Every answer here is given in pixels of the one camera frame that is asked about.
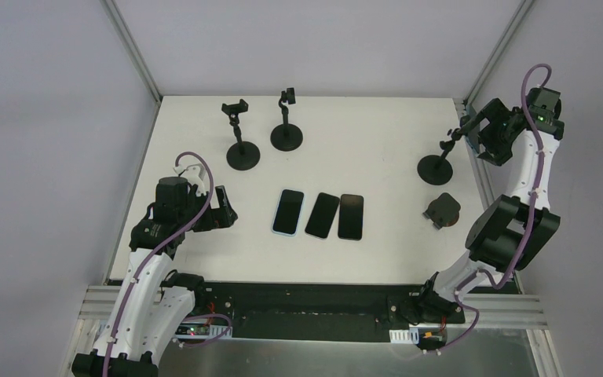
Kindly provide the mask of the blue phone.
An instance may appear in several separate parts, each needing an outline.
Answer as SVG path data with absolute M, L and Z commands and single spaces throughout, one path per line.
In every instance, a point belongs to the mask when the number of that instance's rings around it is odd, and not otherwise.
M 462 126 L 471 125 L 472 128 L 467 132 L 464 138 L 475 155 L 478 155 L 481 151 L 478 138 L 481 122 L 482 120 L 479 117 L 478 111 L 475 110 L 473 105 L 465 104 L 465 115 L 462 117 Z

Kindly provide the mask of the black phone stand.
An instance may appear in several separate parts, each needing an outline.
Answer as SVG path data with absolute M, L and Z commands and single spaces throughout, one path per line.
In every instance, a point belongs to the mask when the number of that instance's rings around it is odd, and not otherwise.
M 456 128 L 448 131 L 449 139 L 439 143 L 441 154 L 427 155 L 421 158 L 417 165 L 419 177 L 426 183 L 435 186 L 447 184 L 453 176 L 453 168 L 447 160 L 448 154 L 453 150 L 456 143 L 469 133 L 464 128 Z
M 282 152 L 291 152 L 299 148 L 303 142 L 301 129 L 289 122 L 289 105 L 296 103 L 294 87 L 288 87 L 280 94 L 278 105 L 281 110 L 282 123 L 276 126 L 271 134 L 272 146 Z
M 240 99 L 235 104 L 223 104 L 221 110 L 228 116 L 229 125 L 232 127 L 236 143 L 226 152 L 226 160 L 232 169 L 245 171 L 255 167 L 261 158 L 261 152 L 257 145 L 245 141 L 239 127 L 239 115 L 247 112 L 249 104 Z

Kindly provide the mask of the blue-cased phone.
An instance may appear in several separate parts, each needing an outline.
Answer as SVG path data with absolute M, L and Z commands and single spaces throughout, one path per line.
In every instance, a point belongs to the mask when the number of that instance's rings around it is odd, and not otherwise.
M 272 221 L 272 231 L 282 236 L 294 236 L 305 200 L 303 192 L 285 188 L 281 191 Z

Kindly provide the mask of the silver phone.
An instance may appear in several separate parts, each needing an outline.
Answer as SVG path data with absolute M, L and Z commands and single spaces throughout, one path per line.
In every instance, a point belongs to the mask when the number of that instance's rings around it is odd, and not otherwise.
M 309 215 L 305 233 L 325 240 L 331 230 L 339 204 L 340 199 L 337 196 L 320 192 Z

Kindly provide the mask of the black phone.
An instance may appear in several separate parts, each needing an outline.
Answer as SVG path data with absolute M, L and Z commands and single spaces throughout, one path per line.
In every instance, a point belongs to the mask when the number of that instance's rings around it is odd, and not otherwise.
M 363 237 L 364 198 L 343 194 L 340 198 L 338 237 L 342 240 L 361 240 Z

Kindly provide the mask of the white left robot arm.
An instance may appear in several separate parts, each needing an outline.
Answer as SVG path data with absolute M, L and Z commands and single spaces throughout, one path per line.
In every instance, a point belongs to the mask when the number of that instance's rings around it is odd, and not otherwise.
M 155 199 L 130 234 L 126 275 L 104 330 L 71 363 L 75 376 L 157 376 L 167 344 L 186 317 L 208 307 L 202 276 L 174 271 L 187 232 L 231 227 L 238 215 L 224 186 L 161 178 Z

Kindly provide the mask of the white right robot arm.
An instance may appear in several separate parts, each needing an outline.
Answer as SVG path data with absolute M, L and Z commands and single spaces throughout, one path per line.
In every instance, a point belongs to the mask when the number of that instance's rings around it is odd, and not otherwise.
M 501 287 L 516 271 L 524 269 L 558 230 L 561 219 L 550 210 L 548 183 L 553 157 L 564 136 L 559 119 L 561 95 L 534 87 L 520 107 L 508 108 L 495 98 L 475 116 L 462 117 L 460 126 L 448 131 L 440 143 L 440 155 L 423 157 L 419 177 L 431 185 L 444 185 L 453 175 L 448 153 L 462 138 L 477 134 L 479 159 L 502 166 L 512 157 L 512 169 L 504 194 L 473 223 L 466 251 L 444 271 L 434 273 L 421 291 L 400 307 L 412 324 L 439 324 L 462 313 L 463 296 L 487 280 Z

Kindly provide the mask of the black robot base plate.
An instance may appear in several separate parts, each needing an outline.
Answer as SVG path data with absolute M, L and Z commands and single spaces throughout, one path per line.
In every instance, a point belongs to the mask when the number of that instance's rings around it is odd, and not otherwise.
M 419 284 L 251 284 L 206 282 L 193 315 L 219 313 L 232 337 L 388 342 L 408 326 Z

